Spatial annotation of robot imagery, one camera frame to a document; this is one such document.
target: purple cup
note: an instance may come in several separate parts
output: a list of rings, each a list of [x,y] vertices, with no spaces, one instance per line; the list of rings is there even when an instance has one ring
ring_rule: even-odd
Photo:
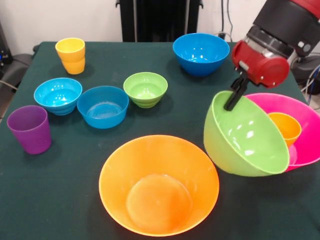
[[[51,145],[48,113],[43,107],[20,107],[9,115],[6,124],[28,154],[41,154]]]

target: cup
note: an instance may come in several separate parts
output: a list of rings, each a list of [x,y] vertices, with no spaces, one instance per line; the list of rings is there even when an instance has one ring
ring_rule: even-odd
[[[48,113],[40,106],[16,109],[6,124],[28,154],[41,154],[51,145]]]
[[[76,37],[64,38],[56,43],[55,49],[69,74],[81,74],[85,70],[85,41]]]
[[[296,142],[302,132],[300,123],[292,116],[282,112],[272,112],[268,115],[280,130],[289,148]]]

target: pink bowl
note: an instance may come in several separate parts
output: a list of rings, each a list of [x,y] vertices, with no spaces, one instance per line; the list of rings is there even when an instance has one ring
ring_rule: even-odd
[[[279,112],[294,117],[302,127],[302,133],[290,147],[290,164],[286,172],[320,159],[320,116],[311,107],[294,98],[275,93],[246,95],[267,114]]]

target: orange bowl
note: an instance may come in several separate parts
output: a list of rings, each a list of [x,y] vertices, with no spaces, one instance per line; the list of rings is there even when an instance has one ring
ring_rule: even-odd
[[[131,140],[107,159],[99,193],[109,215],[141,235],[166,237],[201,223],[219,194],[217,170],[196,145],[169,135]]]

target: yellow cup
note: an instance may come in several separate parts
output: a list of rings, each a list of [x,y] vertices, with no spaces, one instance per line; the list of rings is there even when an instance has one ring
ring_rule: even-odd
[[[56,43],[55,49],[69,74],[81,74],[85,70],[85,41],[76,37],[65,38]]]
[[[295,118],[285,113],[272,112],[268,115],[280,130],[286,145],[289,148],[296,142],[302,132],[300,123]]]

